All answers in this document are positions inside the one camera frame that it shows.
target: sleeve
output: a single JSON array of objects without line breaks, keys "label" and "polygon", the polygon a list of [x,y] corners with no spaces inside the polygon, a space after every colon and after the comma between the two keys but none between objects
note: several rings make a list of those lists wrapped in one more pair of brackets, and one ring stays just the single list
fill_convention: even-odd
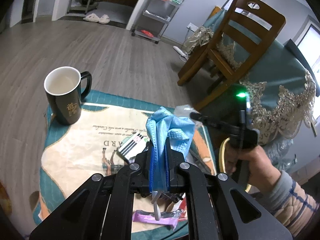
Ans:
[{"label": "sleeve", "polygon": [[259,203],[276,217],[293,236],[311,220],[319,204],[285,172],[275,188],[265,194]]}]

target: tablecloth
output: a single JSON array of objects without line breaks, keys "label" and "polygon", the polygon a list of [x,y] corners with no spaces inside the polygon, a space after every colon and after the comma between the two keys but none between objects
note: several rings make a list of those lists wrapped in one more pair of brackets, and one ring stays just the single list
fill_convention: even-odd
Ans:
[{"label": "tablecloth", "polygon": [[[203,32],[202,44],[209,41],[225,13],[226,10],[218,12],[199,30]],[[229,24],[256,44],[260,42],[260,38],[238,23],[230,20]],[[193,43],[194,39],[191,37],[185,45]],[[216,46],[234,70],[249,56],[244,48],[225,34]],[[288,139],[295,137],[302,121],[310,127],[315,82],[308,70],[277,40],[239,83],[246,86],[249,92],[253,108],[252,126],[260,130],[260,144],[264,145],[280,135]],[[218,107],[223,107],[223,104],[219,105],[215,101],[205,107],[204,111],[210,112],[213,108],[217,111]]]},{"label": "tablecloth", "polygon": [[[60,125],[47,110],[49,124],[40,168],[39,203],[33,211],[36,224],[45,219],[92,174],[106,175],[105,157],[116,173],[124,161],[114,154],[120,142],[139,131],[147,136],[147,118],[159,105],[131,98],[123,98],[92,90],[82,104],[80,119],[71,126]],[[198,153],[215,174],[215,158],[208,132],[200,127],[194,135],[190,149]],[[149,198],[135,194],[133,210],[153,211]],[[188,233],[186,221],[179,222],[175,231],[155,224],[132,223],[131,239],[174,239]]]}]

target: electrical outlet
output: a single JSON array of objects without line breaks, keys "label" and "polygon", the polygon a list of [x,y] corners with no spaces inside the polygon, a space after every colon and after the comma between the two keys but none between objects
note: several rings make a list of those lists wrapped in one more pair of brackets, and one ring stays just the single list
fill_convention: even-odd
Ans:
[{"label": "electrical outlet", "polygon": [[198,27],[195,26],[195,25],[192,24],[192,23],[189,23],[189,25],[187,26],[187,28],[188,28],[188,29],[190,28],[190,30],[192,30],[193,32],[195,32],[195,31],[198,29]]}]

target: doorway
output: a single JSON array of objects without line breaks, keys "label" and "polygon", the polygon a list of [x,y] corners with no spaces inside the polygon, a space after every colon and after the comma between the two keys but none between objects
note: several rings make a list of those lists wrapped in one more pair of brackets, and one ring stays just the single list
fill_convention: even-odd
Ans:
[{"label": "doorway", "polygon": [[35,0],[24,0],[21,14],[21,24],[33,21]]}]

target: screw head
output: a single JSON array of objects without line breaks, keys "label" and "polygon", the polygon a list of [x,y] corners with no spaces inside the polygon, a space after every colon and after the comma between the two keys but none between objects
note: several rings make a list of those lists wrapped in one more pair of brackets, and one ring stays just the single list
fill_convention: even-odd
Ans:
[{"label": "screw head", "polygon": [[228,179],[228,175],[227,174],[225,174],[225,173],[220,173],[220,174],[218,174],[218,179],[220,179],[220,180],[227,180]]},{"label": "screw head", "polygon": [[139,167],[140,167],[140,166],[139,166],[139,164],[137,164],[137,163],[131,163],[130,166],[129,166],[129,168],[132,169],[132,170],[134,170],[134,171],[137,170],[137,169],[139,169]]},{"label": "screw head", "polygon": [[190,168],[190,164],[189,163],[180,163],[180,168],[182,169],[189,169]]},{"label": "screw head", "polygon": [[91,179],[93,181],[99,181],[102,178],[102,176],[100,174],[94,174]]}]

